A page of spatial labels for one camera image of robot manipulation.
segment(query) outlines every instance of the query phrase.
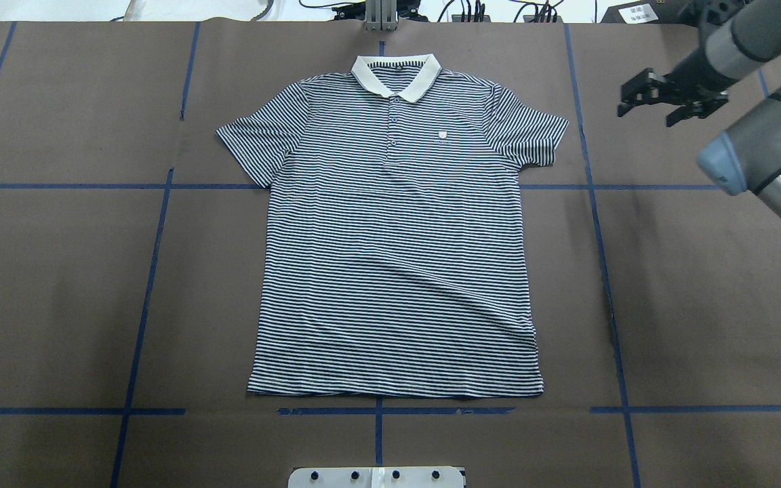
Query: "shirt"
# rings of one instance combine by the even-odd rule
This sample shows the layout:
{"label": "shirt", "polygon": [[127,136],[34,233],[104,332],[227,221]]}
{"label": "shirt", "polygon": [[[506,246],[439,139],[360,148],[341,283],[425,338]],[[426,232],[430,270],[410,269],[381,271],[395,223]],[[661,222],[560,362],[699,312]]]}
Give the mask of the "shirt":
{"label": "shirt", "polygon": [[424,55],[360,56],[220,127],[270,188],[248,390],[540,394],[518,173],[566,126]]}

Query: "shirt collar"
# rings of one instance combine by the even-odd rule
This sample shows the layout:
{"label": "shirt collar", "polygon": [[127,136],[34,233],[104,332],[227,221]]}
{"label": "shirt collar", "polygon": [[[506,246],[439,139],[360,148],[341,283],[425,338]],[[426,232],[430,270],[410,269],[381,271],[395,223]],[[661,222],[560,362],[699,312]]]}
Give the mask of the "shirt collar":
{"label": "shirt collar", "polygon": [[[388,64],[423,62],[424,66],[421,67],[421,71],[408,87],[399,93],[394,93],[387,86],[384,86],[384,83],[369,68],[371,62],[388,62]],[[436,81],[436,77],[438,77],[441,70],[442,66],[437,61],[436,56],[431,54],[421,56],[357,56],[357,61],[351,67],[351,74],[354,75],[360,86],[369,92],[384,98],[398,95],[406,102],[414,103],[427,93],[427,90],[433,85],[433,81]]]}

